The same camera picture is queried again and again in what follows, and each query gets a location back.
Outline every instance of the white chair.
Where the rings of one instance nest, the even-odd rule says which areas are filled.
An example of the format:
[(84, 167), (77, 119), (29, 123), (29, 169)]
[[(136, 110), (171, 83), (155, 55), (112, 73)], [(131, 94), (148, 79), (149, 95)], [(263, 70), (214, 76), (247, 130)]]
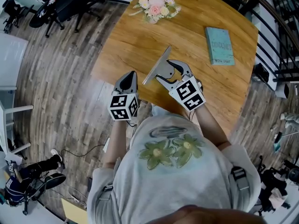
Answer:
[[(8, 87), (8, 86), (0, 86), (0, 91), (15, 91), (17, 87)], [(27, 105), (22, 107), (13, 107), (14, 104), (12, 104), (12, 108), (5, 109), (0, 101), (0, 146), (3, 149), (3, 152), (7, 154), (8, 152), (11, 152), (13, 154), (18, 153), (21, 150), (24, 150), (31, 146), (30, 143), (27, 143), (17, 149), (9, 150), (8, 148), (8, 142), (7, 142), (7, 127), (12, 126), (14, 124), (13, 121), (6, 122), (6, 115), (10, 113), (25, 111), (25, 110), (32, 110), (33, 105)]]

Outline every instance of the gray t-shirt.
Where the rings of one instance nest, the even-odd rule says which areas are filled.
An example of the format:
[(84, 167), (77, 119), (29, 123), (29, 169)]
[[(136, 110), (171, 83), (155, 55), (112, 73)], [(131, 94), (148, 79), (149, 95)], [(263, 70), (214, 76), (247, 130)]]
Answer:
[[(107, 168), (94, 171), (87, 203), (90, 224), (143, 224), (191, 204), (231, 209), (234, 194), (228, 176), (233, 166), (245, 169), (250, 185), (244, 211), (257, 201), (260, 179), (245, 149), (236, 145), (221, 152), (185, 118), (147, 118), (130, 147), (115, 173)], [(103, 198), (100, 193), (110, 183), (113, 190)], [(114, 216), (112, 221), (107, 212)]]

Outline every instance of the teal book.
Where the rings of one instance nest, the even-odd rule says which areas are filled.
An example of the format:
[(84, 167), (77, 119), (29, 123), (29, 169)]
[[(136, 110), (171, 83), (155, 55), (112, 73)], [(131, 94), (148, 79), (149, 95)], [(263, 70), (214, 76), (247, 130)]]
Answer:
[(212, 65), (234, 65), (232, 43), (227, 30), (206, 28), (206, 39)]

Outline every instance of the wooden floor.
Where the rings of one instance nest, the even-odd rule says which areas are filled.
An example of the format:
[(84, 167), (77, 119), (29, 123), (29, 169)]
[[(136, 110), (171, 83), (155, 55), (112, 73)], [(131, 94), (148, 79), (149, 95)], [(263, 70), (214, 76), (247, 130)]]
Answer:
[[(105, 144), (112, 127), (107, 97), (113, 86), (92, 78), (90, 73), (107, 36), (125, 8), (126, 5), (112, 2), (97, 5), (96, 12), (102, 21), (97, 22), (85, 14), (82, 29), (77, 34), (73, 32), (73, 19), (65, 22), (63, 31), (54, 24), (47, 39), (44, 37), (46, 27), (29, 27), (30, 15), (19, 29), (13, 29), (13, 35), (29, 41), (18, 77), (15, 106), (34, 105), (34, 109), (14, 117), (16, 131), (25, 142), (32, 144), (25, 152), (27, 162), (51, 157), (52, 148), (58, 151), (65, 148), (81, 155), (95, 145)], [(138, 117), (132, 122), (140, 124), (150, 115), (150, 109), (150, 104), (142, 102)], [(280, 128), (283, 130), (284, 123), (279, 120), (279, 115), (284, 111), (298, 112), (293, 87), (290, 97), (283, 100), (263, 83), (252, 82), (230, 141), (245, 146), (254, 163), (258, 163), (259, 155), (263, 155), (268, 167), (281, 166), (281, 161), (289, 154), (295, 157), (298, 152), (296, 135), (284, 140), (282, 153), (273, 152), (274, 135)], [(128, 141), (132, 131), (131, 127), (127, 130)], [(55, 191), (67, 196), (67, 186), (71, 186), (87, 196), (87, 179), (95, 168), (101, 166), (102, 148), (97, 147), (82, 158), (63, 153), (63, 173), (67, 179)], [(47, 191), (41, 201), (64, 218), (61, 201), (54, 198), (61, 196)]]

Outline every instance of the green flower graphic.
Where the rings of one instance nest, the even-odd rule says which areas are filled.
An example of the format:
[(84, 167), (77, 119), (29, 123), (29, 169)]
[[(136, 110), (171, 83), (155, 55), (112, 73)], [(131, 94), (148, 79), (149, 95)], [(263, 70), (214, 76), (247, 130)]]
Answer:
[(146, 143), (146, 149), (139, 152), (139, 158), (148, 160), (148, 169), (154, 169), (159, 163), (165, 166), (172, 166), (170, 156), (175, 152), (175, 148), (169, 147), (169, 140)]
[(197, 159), (202, 156), (202, 151), (198, 148), (202, 147), (202, 144), (197, 141), (197, 138), (193, 138), (189, 134), (185, 134), (183, 139), (174, 139), (172, 143), (179, 147), (172, 155), (173, 157), (178, 158), (178, 168), (184, 166), (191, 158), (191, 155)]

